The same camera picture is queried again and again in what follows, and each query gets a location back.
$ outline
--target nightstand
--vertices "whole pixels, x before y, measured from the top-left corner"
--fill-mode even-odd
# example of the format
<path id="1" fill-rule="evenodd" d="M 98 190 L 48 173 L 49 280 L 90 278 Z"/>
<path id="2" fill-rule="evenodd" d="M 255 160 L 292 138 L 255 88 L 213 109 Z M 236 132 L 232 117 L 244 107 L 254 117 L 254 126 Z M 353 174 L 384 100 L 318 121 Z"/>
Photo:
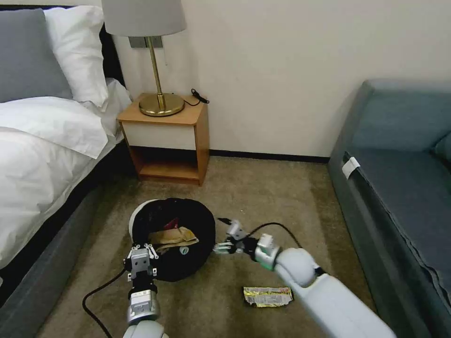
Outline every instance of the nightstand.
<path id="1" fill-rule="evenodd" d="M 175 115 L 140 112 L 141 94 L 118 116 L 139 179 L 202 185 L 210 157 L 207 105 L 185 104 Z M 183 97 L 196 103 L 192 96 Z"/>

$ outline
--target bed frame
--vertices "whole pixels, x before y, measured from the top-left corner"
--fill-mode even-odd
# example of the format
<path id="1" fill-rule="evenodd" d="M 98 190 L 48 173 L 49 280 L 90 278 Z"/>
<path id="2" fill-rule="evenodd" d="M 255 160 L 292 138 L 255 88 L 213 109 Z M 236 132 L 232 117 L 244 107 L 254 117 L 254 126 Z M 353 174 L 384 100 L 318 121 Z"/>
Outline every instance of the bed frame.
<path id="1" fill-rule="evenodd" d="M 71 6 L 0 5 L 0 11 L 53 7 Z M 105 77 L 113 77 L 124 85 L 113 38 L 105 27 L 100 38 Z M 25 248 L 0 270 L 0 276 L 5 276 L 0 294 L 0 337 L 26 338 L 37 334 L 66 285 L 93 222 L 101 183 L 111 168 L 115 172 L 133 172 L 124 142 L 96 165 Z"/>

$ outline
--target power cord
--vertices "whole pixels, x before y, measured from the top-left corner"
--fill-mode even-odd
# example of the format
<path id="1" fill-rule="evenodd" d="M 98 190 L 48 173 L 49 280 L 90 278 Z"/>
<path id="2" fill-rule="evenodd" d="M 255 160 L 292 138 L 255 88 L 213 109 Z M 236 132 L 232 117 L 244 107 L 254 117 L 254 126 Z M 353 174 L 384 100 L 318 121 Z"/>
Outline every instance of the power cord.
<path id="1" fill-rule="evenodd" d="M 106 328 L 106 326 L 101 322 L 101 320 L 90 310 L 88 309 L 88 307 L 86 306 L 86 300 L 88 299 L 88 297 L 92 296 L 93 294 L 95 294 L 96 292 L 106 288 L 108 285 L 114 283 L 116 280 L 119 279 L 119 277 L 121 277 L 125 272 L 125 269 L 122 269 L 121 272 L 119 272 L 116 276 L 114 276 L 112 279 L 110 279 L 109 281 L 107 281 L 104 285 L 99 286 L 97 289 L 92 290 L 90 293 L 88 293 L 84 298 L 83 301 L 81 302 L 81 305 L 83 306 L 83 310 L 92 318 L 94 319 L 94 321 L 100 326 L 100 328 L 103 330 L 103 332 L 105 333 L 105 335 L 108 338 L 113 338 L 112 335 L 108 332 L 108 329 Z"/>
<path id="2" fill-rule="evenodd" d="M 188 102 L 188 101 L 186 101 L 186 100 L 183 100 L 183 101 L 185 101 L 188 105 L 190 105 L 190 106 L 192 106 L 192 107 L 197 106 L 197 105 L 198 105 L 199 103 L 201 103 L 201 102 L 206 103 L 206 104 L 209 104 L 209 103 L 210 103 L 210 101 L 208 101 L 206 98 L 202 97 L 202 96 L 196 91 L 196 89 L 194 89 L 194 88 L 191 88 L 191 94 L 192 94 L 196 99 L 199 100 L 197 103 L 192 104 L 192 103 L 190 103 L 190 102 Z"/>
<path id="3" fill-rule="evenodd" d="M 277 223 L 277 222 L 269 222 L 269 223 L 259 225 L 254 230 L 252 230 L 248 235 L 246 235 L 244 238 L 252 236 L 257 231 L 259 231 L 261 228 L 264 228 L 268 225 L 278 225 L 278 226 L 282 227 L 283 229 L 285 229 L 285 231 L 288 232 L 288 234 L 291 236 L 291 238 L 295 241 L 296 245 L 302 249 L 302 245 L 299 243 L 299 241 L 296 239 L 296 237 L 293 235 L 293 233 L 290 231 L 290 229 L 288 229 L 285 225 Z"/>

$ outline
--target snack wrapper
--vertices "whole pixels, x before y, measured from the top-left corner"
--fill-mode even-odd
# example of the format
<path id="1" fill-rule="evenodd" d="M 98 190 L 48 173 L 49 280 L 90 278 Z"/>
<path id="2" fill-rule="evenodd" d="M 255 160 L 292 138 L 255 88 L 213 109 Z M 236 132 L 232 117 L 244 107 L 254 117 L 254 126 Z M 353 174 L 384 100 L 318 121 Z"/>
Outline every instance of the snack wrapper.
<path id="1" fill-rule="evenodd" d="M 293 300 L 289 287 L 247 287 L 243 288 L 244 299 L 254 307 L 281 307 Z"/>

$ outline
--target wall outlet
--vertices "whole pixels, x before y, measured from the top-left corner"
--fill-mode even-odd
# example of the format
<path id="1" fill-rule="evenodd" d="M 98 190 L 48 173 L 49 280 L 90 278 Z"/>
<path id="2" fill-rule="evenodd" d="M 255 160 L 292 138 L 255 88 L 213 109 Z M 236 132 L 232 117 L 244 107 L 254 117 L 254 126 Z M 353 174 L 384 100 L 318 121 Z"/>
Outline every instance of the wall outlet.
<path id="1" fill-rule="evenodd" d="M 161 36 L 151 37 L 154 48 L 163 48 Z M 146 39 L 141 37 L 129 37 L 131 48 L 148 48 Z"/>

